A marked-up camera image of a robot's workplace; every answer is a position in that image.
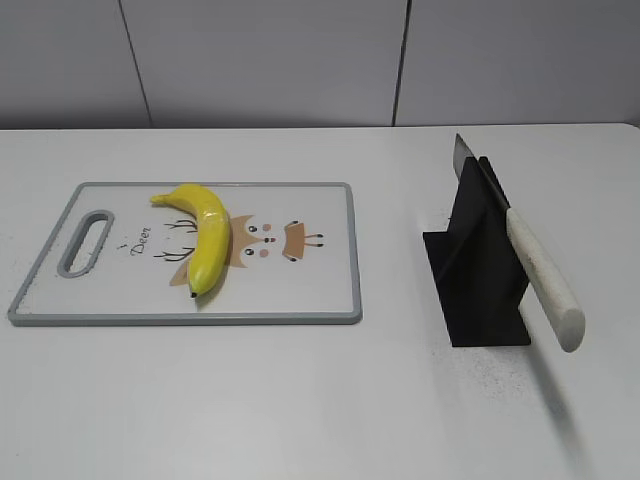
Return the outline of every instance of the black knife holder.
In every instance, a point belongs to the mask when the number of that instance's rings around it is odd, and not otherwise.
[[[492,188],[504,196],[487,158],[467,158],[447,231],[422,234],[454,347],[531,343],[518,311],[529,280]]]

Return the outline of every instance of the banana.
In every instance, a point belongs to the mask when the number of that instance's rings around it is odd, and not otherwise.
[[[185,183],[167,195],[154,195],[151,203],[169,205],[196,218],[198,243],[188,267],[191,298],[211,290],[229,249],[229,217],[220,199],[202,185]]]

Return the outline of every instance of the table surface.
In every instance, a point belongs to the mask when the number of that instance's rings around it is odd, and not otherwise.
[[[454,349],[421,233],[446,228],[454,136],[489,156],[573,286],[563,353]],[[0,304],[83,181],[344,181],[354,326],[0,322],[0,478],[637,478],[640,130],[628,125],[0,132]]]

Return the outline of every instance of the white knife handle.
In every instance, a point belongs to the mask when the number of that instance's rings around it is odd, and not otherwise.
[[[547,314],[551,328],[565,352],[573,352],[584,337],[584,312],[558,267],[529,226],[510,208],[507,236]]]

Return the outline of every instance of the knife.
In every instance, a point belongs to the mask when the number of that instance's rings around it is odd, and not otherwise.
[[[527,223],[507,201],[493,170],[487,165],[486,158],[478,161],[462,137],[456,134],[453,169],[458,180],[467,158],[478,162],[491,192],[505,213],[507,237],[533,285],[560,346],[565,352],[573,352],[584,338],[585,316],[569,284]]]

